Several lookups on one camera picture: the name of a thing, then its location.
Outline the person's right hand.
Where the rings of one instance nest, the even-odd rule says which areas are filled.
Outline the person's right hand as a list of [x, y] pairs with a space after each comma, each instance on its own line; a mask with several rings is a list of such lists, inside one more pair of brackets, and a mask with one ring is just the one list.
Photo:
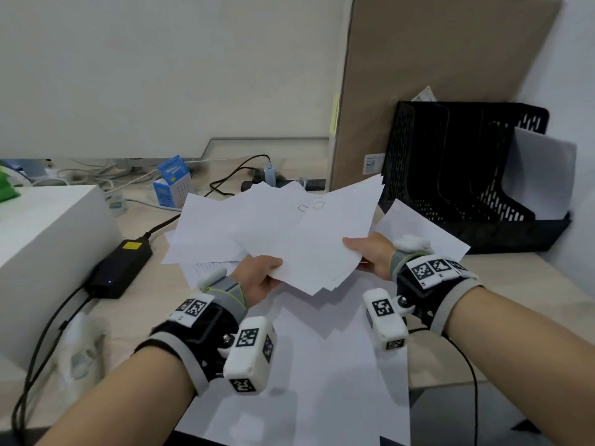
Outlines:
[[393, 243], [378, 232], [371, 232], [368, 237], [372, 238], [372, 252], [361, 254], [361, 262], [357, 270], [372, 273], [385, 281], [392, 281], [390, 262], [396, 251]]

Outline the person's left hand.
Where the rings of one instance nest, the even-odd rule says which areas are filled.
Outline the person's left hand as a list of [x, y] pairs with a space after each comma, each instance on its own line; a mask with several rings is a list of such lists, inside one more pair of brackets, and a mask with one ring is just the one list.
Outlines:
[[232, 272], [231, 278], [240, 285], [248, 308], [262, 302], [270, 292], [282, 284], [281, 281], [273, 278], [270, 274], [271, 272], [266, 277], [257, 275], [253, 266], [253, 256], [251, 255], [247, 255]]

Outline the fanned bundle of white papers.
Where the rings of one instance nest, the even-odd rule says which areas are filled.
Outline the fanned bundle of white papers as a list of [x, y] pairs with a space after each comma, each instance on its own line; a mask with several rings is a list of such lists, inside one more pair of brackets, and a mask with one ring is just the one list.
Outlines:
[[367, 236], [383, 188], [378, 174], [325, 194], [266, 184], [221, 201], [190, 194], [162, 264], [267, 255], [283, 260], [273, 278], [311, 296], [333, 291], [361, 261], [343, 238]]

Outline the person's right forearm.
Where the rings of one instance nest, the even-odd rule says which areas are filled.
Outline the person's right forearm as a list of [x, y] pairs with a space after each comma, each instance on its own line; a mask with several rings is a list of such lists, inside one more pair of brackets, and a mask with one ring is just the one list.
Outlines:
[[550, 441], [595, 446], [595, 345], [481, 286], [444, 332]]

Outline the person's left forearm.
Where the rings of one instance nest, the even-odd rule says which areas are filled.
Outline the person's left forearm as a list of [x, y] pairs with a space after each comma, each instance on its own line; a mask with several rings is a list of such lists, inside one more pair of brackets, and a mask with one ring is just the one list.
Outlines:
[[73, 404], [36, 446], [163, 446], [194, 395], [178, 358], [145, 347]]

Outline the small white paper sheet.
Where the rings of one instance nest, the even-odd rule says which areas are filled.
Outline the small white paper sheet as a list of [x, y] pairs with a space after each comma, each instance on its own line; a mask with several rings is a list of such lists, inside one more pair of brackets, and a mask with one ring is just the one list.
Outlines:
[[471, 249], [441, 227], [432, 223], [405, 203], [395, 201], [387, 213], [375, 214], [373, 231], [381, 233], [391, 241], [401, 239], [404, 235], [427, 239], [431, 249], [440, 255], [459, 262]]

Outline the flat black device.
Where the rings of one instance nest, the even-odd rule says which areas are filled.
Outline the flat black device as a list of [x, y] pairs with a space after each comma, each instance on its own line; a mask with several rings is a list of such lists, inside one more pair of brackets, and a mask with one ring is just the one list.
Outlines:
[[[255, 185], [253, 181], [243, 181], [240, 187], [240, 191], [243, 193], [251, 189], [253, 185]], [[325, 190], [326, 186], [326, 179], [298, 179], [298, 180], [277, 180], [274, 187], [276, 188], [283, 188], [283, 187], [292, 187], [292, 188], [302, 188], [308, 192], [320, 192]]]

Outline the black mesh file organizer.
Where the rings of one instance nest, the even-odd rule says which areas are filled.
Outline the black mesh file organizer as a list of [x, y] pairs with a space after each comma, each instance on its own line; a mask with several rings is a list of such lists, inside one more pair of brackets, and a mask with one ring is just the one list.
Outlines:
[[515, 130], [544, 139], [549, 111], [525, 103], [407, 102], [396, 105], [379, 205], [397, 201], [469, 245], [471, 254], [544, 252], [570, 226], [564, 209], [539, 220], [503, 189]]

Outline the large white paper sheet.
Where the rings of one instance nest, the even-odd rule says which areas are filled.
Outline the large white paper sheet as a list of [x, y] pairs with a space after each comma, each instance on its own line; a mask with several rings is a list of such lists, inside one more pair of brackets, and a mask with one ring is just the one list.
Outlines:
[[382, 354], [362, 294], [396, 285], [354, 272], [315, 296], [281, 285], [248, 316], [278, 335], [270, 378], [257, 396], [223, 379], [193, 400], [176, 430], [231, 446], [379, 446], [411, 443], [407, 349]]

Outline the blue and white carton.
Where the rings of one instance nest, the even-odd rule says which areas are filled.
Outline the blue and white carton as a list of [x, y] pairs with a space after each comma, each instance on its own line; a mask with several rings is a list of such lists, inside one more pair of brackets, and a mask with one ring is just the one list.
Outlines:
[[177, 155], [156, 167], [160, 178], [153, 181], [158, 205], [182, 209], [187, 196], [193, 193], [192, 176], [185, 161]]

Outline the black power adapter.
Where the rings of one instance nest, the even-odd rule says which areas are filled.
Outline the black power adapter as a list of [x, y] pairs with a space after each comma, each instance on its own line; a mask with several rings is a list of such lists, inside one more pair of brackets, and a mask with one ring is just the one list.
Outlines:
[[149, 237], [125, 239], [98, 263], [83, 288], [96, 299], [119, 299], [152, 255]]

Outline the brown cardboard board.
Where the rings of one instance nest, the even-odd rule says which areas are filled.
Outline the brown cardboard board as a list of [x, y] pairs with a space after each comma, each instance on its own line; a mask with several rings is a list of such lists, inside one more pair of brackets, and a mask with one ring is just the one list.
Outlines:
[[426, 87], [442, 102], [513, 100], [562, 3], [347, 0], [325, 189], [366, 178], [364, 157], [385, 152], [396, 104]]

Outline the white paper in organizer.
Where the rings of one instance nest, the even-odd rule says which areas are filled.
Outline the white paper in organizer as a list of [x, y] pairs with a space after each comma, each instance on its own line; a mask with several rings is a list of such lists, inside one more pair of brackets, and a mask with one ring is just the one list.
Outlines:
[[536, 220], [560, 220], [569, 211], [577, 145], [515, 128], [502, 176], [503, 192]]

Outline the clear plastic bag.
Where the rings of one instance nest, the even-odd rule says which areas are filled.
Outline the clear plastic bag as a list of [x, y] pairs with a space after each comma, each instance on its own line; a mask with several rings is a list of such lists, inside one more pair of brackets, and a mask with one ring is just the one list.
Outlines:
[[76, 402], [102, 380], [106, 336], [105, 325], [84, 312], [64, 329], [56, 348], [56, 370], [66, 402]]

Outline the white box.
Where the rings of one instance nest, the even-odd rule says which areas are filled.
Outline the white box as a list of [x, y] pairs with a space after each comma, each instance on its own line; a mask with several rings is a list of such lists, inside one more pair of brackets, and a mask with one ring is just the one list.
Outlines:
[[0, 203], [0, 354], [25, 369], [50, 315], [123, 236], [96, 186], [17, 191]]

